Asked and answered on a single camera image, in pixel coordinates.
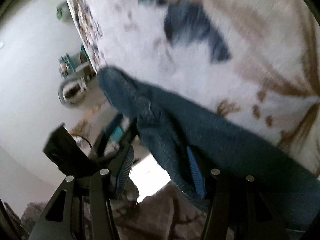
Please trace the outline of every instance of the floral pattern blanket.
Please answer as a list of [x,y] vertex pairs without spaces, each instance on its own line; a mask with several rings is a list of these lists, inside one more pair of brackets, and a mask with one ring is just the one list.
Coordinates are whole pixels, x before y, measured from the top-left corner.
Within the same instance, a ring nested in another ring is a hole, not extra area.
[[320,28],[303,0],[67,2],[97,70],[177,93],[320,175]]

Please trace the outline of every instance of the blue towel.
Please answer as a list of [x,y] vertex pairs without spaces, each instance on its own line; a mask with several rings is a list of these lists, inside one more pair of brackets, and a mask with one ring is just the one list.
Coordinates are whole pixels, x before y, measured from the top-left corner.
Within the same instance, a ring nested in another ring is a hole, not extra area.
[[208,202],[201,199],[193,184],[187,154],[190,145],[200,150],[210,169],[243,179],[253,175],[286,228],[306,230],[317,215],[320,182],[267,141],[182,97],[138,82],[115,67],[100,70],[98,82],[119,112],[137,119],[142,144],[202,211],[207,211]]

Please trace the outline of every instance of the metal screw head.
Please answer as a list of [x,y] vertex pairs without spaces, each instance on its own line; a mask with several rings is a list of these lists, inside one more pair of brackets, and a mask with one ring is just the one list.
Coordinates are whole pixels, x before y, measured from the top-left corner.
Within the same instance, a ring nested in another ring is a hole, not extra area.
[[247,181],[253,182],[254,181],[254,176],[248,175],[247,176]]
[[66,182],[71,182],[73,181],[74,177],[72,175],[69,175],[66,177]]
[[101,175],[107,175],[109,173],[109,170],[108,169],[102,169],[101,171],[100,171],[100,174]]
[[218,169],[212,169],[212,170],[211,170],[211,173],[212,173],[213,175],[219,175],[219,174],[220,174],[220,170],[218,170]]

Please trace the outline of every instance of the white wall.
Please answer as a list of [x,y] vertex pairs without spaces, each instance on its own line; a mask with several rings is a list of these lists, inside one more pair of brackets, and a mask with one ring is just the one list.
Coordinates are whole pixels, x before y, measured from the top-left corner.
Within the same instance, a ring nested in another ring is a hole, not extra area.
[[0,147],[0,198],[20,217],[29,202],[48,201],[55,187],[19,165]]
[[[56,6],[62,1],[14,0],[0,19],[0,43],[4,43],[0,50],[0,145],[54,187],[64,175],[42,148],[61,122],[71,128],[82,117],[81,110],[64,108],[57,93],[62,80],[58,59],[66,52],[78,52],[82,43],[72,20],[65,23],[56,18]],[[6,163],[7,159],[1,161],[0,170],[11,169],[12,161]],[[5,185],[10,182],[6,173],[1,180]]]

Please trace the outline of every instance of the blue gripper pad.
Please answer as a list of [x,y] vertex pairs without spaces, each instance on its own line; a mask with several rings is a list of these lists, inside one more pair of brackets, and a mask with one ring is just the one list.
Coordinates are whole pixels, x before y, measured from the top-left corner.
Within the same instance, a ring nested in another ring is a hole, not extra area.
[[193,183],[195,184],[195,187],[196,187],[196,191],[202,198],[205,198],[206,190],[205,190],[204,176],[189,146],[187,147],[187,152],[188,152],[190,170],[193,178]]
[[116,178],[116,183],[117,183],[116,196],[117,197],[119,197],[123,193],[124,187],[127,184],[129,173],[133,163],[133,158],[134,158],[134,151],[133,151],[133,147],[130,145],[127,151],[126,157],[124,159],[124,162],[122,163],[121,169]]

